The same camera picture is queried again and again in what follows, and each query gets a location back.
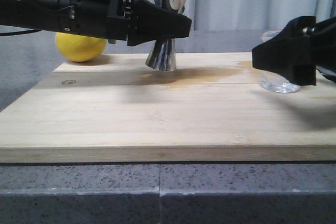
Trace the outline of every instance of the wooden cutting board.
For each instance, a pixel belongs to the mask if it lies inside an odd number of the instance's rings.
[[[336,160],[336,88],[258,84],[250,53],[66,62],[0,113],[0,162]]]

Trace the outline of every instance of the cable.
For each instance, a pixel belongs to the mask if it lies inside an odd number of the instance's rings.
[[[35,3],[33,0],[26,0],[28,1],[32,6],[34,6],[36,9],[38,9],[39,11],[49,14],[49,15],[64,15],[64,16],[69,16],[68,12],[64,12],[65,10],[69,9],[71,13],[73,13],[75,11],[75,7],[73,5],[69,5],[67,7],[64,7],[62,9],[49,9],[46,7],[43,7],[37,3]]]
[[[25,31],[13,31],[11,33],[0,33],[0,37],[4,36],[13,36],[13,35],[21,35],[21,34],[32,34],[32,33],[37,33],[41,30],[25,30]]]

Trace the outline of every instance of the glass cup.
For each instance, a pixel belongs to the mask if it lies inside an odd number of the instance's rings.
[[[261,41],[266,42],[277,36],[280,32],[281,31],[267,31],[261,36]],[[264,89],[277,93],[294,93],[301,88],[298,85],[290,83],[281,75],[268,71],[261,72],[259,83]]]

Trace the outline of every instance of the reflective metal object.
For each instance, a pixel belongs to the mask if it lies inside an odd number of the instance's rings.
[[[161,7],[183,13],[186,0],[161,0]],[[150,52],[146,65],[161,71],[174,71],[176,69],[175,40],[157,40]]]

